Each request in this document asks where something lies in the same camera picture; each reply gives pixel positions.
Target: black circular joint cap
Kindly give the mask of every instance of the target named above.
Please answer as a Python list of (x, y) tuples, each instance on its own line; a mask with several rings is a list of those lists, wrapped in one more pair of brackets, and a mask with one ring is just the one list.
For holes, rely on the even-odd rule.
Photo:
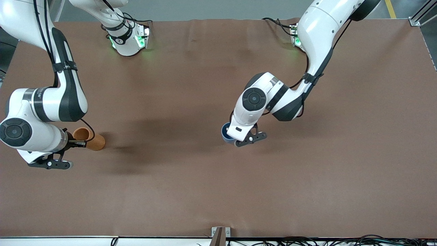
[(0, 125), (0, 139), (12, 147), (25, 145), (31, 136), (32, 128), (23, 119), (7, 119)]
[(365, 0), (349, 17), (353, 21), (361, 21), (372, 12), (381, 0)]
[(266, 105), (267, 97), (259, 88), (249, 88), (243, 93), (243, 107), (249, 111), (257, 111)]

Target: yellow floor line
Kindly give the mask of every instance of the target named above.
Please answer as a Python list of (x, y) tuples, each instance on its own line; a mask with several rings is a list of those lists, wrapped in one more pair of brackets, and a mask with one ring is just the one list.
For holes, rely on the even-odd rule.
[(390, 18), (396, 19), (395, 10), (393, 9), (392, 1), (385, 0), (385, 4), (387, 5), (388, 13), (390, 14)]

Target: black strap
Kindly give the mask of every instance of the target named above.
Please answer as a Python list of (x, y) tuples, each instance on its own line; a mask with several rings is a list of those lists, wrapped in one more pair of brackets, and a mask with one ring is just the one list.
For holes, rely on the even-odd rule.
[(279, 100), (282, 98), (282, 96), (284, 96), (284, 94), (288, 91), (288, 87), (285, 86), (284, 84), (281, 86), (281, 88), (279, 88), (279, 91), (276, 92), (276, 94), (273, 96), (273, 98), (270, 100), (270, 102), (267, 104), (266, 109), (268, 111), (272, 110), (277, 102), (279, 102)]
[(119, 45), (123, 45), (126, 43), (126, 40), (128, 40), (132, 35), (132, 28), (129, 29), (125, 34), (121, 35), (121, 36), (112, 36), (109, 35), (112, 39), (112, 41), (114, 41), (115, 43), (119, 44)]
[(55, 63), (52, 65), (54, 72), (62, 72), (64, 70), (76, 70), (77, 71), (77, 65), (73, 61), (64, 61), (61, 63)]
[(304, 82), (305, 84), (312, 83), (313, 85), (316, 85), (317, 81), (319, 81), (319, 78), (322, 77), (323, 75), (324, 74), (320, 74), (318, 76), (312, 76), (309, 73), (305, 73), (302, 76), (302, 79), (305, 80), (305, 82)]
[(126, 26), (125, 23), (126, 23), (126, 19), (123, 19), (121, 24), (116, 26), (116, 27), (105, 27), (105, 26), (104, 27), (105, 27), (106, 31), (117, 31), (117, 30), (120, 30), (123, 26)]

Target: gray floor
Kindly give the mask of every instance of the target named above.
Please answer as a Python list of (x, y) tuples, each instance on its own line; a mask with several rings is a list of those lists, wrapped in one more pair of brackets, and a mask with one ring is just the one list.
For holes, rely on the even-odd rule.
[[(426, 0), (391, 0), (397, 18), (413, 15)], [(300, 17), (312, 0), (131, 0), (121, 9), (136, 19), (154, 21), (187, 21), (192, 19), (261, 19), (272, 17), (290, 19)], [(97, 21), (87, 12), (75, 8), (68, 0), (53, 0), (50, 16), (59, 21)], [(384, 0), (371, 19), (390, 18)], [(422, 27), (430, 53), (437, 60), (436, 20)], [(12, 45), (17, 40), (0, 29), (0, 41)], [(0, 69), (7, 72), (14, 47), (0, 43)]]
[[(425, 20), (428, 20), (437, 14), (437, 7), (435, 7), (427, 16), (424, 17)], [(433, 60), (434, 67), (437, 70), (437, 18), (429, 21), (420, 27), (422, 30), (423, 38), (428, 46), (428, 50), (430, 51), (431, 59)]]

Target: metal frame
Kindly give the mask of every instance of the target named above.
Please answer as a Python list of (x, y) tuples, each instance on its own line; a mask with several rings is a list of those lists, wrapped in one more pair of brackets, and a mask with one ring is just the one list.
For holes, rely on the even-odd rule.
[(211, 239), (209, 246), (226, 246), (226, 229), (229, 227), (215, 227), (212, 228), (214, 236)]
[(427, 0), (425, 4), (411, 17), (408, 17), (410, 21), (411, 26), (421, 26), (426, 24), (429, 20), (434, 19), (432, 17), (431, 19), (425, 21), (424, 23), (420, 23), (420, 21), (423, 19), (423, 17), (429, 13), (435, 6), (437, 6), (437, 0)]

